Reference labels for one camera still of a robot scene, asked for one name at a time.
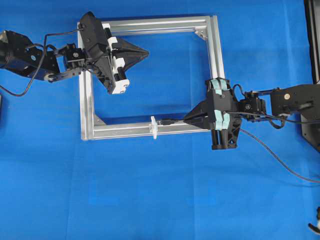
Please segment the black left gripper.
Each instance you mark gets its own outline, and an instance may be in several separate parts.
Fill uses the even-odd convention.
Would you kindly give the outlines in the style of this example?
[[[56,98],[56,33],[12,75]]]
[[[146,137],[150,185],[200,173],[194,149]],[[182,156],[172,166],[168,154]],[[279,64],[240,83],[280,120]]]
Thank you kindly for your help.
[[[130,81],[126,71],[148,57],[149,52],[120,37],[112,36],[111,28],[103,28],[102,22],[91,12],[85,13],[79,22],[80,35],[87,55],[86,65],[91,67],[102,85],[111,95],[126,92]],[[116,50],[142,55],[116,56]]]

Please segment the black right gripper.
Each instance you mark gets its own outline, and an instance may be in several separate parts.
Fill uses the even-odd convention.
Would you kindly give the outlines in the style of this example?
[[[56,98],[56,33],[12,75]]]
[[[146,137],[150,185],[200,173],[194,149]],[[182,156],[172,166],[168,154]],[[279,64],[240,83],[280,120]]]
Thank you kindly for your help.
[[[230,81],[212,78],[206,81],[206,100],[197,104],[183,119],[184,123],[211,130],[212,149],[235,149],[242,119],[236,115],[238,100]]]

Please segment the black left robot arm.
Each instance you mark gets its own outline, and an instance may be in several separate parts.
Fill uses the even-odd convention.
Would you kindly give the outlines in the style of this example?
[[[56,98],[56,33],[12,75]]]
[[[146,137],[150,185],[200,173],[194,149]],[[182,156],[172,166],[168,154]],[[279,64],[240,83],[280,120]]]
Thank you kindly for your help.
[[[149,56],[149,52],[120,37],[89,11],[76,32],[82,47],[74,43],[56,48],[45,40],[33,43],[27,36],[4,30],[0,34],[0,67],[22,77],[50,83],[70,79],[88,71],[109,94],[122,94],[130,85],[125,72]]]

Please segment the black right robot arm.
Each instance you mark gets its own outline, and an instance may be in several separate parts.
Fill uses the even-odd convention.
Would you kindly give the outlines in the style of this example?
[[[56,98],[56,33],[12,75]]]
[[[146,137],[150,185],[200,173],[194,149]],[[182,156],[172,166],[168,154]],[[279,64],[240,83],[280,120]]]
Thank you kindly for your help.
[[[225,78],[205,82],[206,98],[184,116],[183,122],[211,132],[212,149],[235,149],[242,120],[269,122],[281,129],[292,114],[300,114],[302,135],[320,149],[320,86],[301,84],[289,88],[242,91],[237,100],[235,87]]]

